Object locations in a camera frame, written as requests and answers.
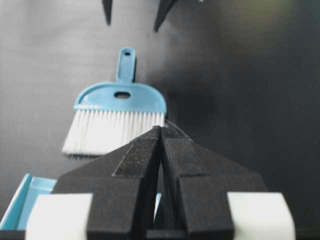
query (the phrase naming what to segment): white foam block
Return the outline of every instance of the white foam block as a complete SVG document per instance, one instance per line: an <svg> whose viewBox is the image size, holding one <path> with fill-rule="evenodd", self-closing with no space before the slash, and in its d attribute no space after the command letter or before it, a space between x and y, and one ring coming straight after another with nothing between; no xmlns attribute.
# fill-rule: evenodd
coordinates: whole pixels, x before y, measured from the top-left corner
<svg viewBox="0 0 320 240"><path fill-rule="evenodd" d="M26 240L86 240L92 193L40 195L30 214Z"/></svg>
<svg viewBox="0 0 320 240"><path fill-rule="evenodd" d="M295 225L279 192L228 192L234 240L295 240Z"/></svg>

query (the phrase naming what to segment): blue brush handle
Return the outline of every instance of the blue brush handle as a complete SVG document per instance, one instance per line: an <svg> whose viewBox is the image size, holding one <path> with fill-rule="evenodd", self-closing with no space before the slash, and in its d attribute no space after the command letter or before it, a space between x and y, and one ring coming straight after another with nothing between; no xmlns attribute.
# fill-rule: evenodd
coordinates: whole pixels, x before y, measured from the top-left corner
<svg viewBox="0 0 320 240"><path fill-rule="evenodd" d="M116 83L130 84L135 78L136 51L131 47L124 47L119 52L116 68Z"/></svg>

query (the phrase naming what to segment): black pointed object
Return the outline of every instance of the black pointed object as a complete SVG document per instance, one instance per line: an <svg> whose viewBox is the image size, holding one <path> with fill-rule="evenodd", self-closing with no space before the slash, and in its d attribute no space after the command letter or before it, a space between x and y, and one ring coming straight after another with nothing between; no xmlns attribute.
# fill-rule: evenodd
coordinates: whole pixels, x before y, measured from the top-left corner
<svg viewBox="0 0 320 240"><path fill-rule="evenodd" d="M24 240L25 235L24 230L0 230L0 240Z"/></svg>
<svg viewBox="0 0 320 240"><path fill-rule="evenodd" d="M168 12L176 2L177 0L160 0L158 12L156 14L155 23L153 27L153 30L155 32L158 32L161 24L166 19Z"/></svg>
<svg viewBox="0 0 320 240"><path fill-rule="evenodd" d="M111 24L112 0L102 0L106 23Z"/></svg>
<svg viewBox="0 0 320 240"><path fill-rule="evenodd" d="M143 239L153 227L160 127L61 176L53 194L93 193L87 239Z"/></svg>

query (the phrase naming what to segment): blue plastic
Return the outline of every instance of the blue plastic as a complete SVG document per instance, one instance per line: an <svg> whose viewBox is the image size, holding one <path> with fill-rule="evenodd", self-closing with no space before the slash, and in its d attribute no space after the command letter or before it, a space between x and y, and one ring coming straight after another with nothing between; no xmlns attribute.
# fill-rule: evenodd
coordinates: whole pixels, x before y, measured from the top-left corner
<svg viewBox="0 0 320 240"><path fill-rule="evenodd" d="M157 217L157 213L158 213L158 208L159 208L159 204L160 204L160 200L161 200L162 194L160 192L158 192L155 196L155 206L154 206L154 214L153 214L153 222L156 220Z"/></svg>
<svg viewBox="0 0 320 240"><path fill-rule="evenodd" d="M57 180L24 175L5 214L0 222L0 230L25 230L29 215L39 195L50 194Z"/></svg>
<svg viewBox="0 0 320 240"><path fill-rule="evenodd" d="M150 112L167 114L164 97L155 88L133 83L136 51L125 47L120 50L116 82L100 82L89 86L77 97L75 110L108 110L126 112ZM124 93L128 98L116 97Z"/></svg>

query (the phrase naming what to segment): hand brush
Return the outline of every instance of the hand brush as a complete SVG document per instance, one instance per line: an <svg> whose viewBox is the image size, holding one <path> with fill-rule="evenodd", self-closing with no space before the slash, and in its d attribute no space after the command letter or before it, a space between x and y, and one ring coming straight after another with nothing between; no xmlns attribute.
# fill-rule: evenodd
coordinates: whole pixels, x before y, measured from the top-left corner
<svg viewBox="0 0 320 240"><path fill-rule="evenodd" d="M167 105L155 88L133 83L136 52L120 50L116 82L89 86L77 97L75 116L61 152L98 156L109 153L149 131L163 126Z"/></svg>

